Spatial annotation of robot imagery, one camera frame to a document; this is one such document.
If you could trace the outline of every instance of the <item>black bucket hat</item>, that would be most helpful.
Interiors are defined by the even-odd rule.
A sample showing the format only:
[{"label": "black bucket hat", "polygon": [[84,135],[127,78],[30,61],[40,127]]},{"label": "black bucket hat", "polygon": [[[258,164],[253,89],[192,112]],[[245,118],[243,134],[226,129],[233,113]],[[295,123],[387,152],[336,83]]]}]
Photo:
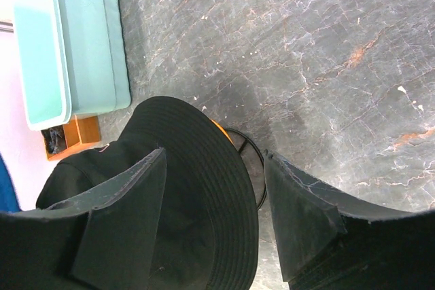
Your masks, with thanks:
[{"label": "black bucket hat", "polygon": [[62,160],[37,207],[84,192],[161,147],[167,176],[148,289],[249,289],[258,260],[249,175],[222,131],[179,99],[142,102],[117,141]]}]

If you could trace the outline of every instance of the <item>plastic container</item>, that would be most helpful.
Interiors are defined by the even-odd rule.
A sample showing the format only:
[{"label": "plastic container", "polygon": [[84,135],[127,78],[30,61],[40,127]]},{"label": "plastic container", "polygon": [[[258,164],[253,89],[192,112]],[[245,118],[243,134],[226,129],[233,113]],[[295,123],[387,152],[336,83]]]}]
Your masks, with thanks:
[{"label": "plastic container", "polygon": [[14,8],[30,129],[129,106],[118,0],[35,1]]}]

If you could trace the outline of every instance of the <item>blue fabric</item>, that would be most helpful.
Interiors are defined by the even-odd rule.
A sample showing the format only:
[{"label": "blue fabric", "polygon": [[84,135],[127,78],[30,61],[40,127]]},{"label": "blue fabric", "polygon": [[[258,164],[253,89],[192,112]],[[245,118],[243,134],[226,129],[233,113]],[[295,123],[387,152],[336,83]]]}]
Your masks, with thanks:
[{"label": "blue fabric", "polygon": [[20,207],[5,162],[0,156],[0,211],[19,212]]}]

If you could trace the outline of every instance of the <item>pink surface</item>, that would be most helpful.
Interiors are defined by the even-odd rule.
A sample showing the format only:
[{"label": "pink surface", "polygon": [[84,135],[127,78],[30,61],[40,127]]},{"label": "pink surface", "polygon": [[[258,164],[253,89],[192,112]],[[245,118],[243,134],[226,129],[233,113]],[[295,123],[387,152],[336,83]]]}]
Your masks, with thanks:
[{"label": "pink surface", "polygon": [[57,162],[47,161],[41,133],[27,127],[18,47],[14,35],[3,32],[0,32],[0,104],[0,153],[21,209],[31,210]]}]

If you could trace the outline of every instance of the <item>marble surface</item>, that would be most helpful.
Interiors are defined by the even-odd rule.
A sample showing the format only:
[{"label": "marble surface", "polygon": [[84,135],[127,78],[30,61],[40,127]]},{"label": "marble surface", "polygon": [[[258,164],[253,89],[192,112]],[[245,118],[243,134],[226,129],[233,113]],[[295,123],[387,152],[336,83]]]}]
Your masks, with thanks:
[{"label": "marble surface", "polygon": [[[434,0],[120,0],[132,107],[192,103],[294,165],[394,209],[435,207]],[[253,289],[281,283],[268,203]]]}]

